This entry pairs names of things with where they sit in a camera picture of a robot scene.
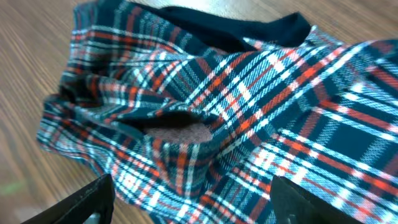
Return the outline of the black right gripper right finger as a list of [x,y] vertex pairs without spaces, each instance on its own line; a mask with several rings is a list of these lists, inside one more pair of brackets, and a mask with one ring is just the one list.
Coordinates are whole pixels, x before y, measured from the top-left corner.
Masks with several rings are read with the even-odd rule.
[[361,224],[286,177],[273,176],[270,198],[278,224]]

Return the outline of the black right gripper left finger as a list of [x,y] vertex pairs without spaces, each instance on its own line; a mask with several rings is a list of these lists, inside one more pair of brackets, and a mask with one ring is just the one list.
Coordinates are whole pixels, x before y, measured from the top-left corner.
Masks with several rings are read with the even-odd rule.
[[113,179],[105,174],[22,224],[110,224],[115,198]]

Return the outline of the plaid shorts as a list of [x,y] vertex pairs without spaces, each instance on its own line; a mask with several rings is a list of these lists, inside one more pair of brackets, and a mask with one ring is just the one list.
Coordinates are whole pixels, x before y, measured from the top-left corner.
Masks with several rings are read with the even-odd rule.
[[397,222],[397,41],[92,1],[44,101],[42,149],[113,177],[160,223],[274,223],[284,176],[363,223]]

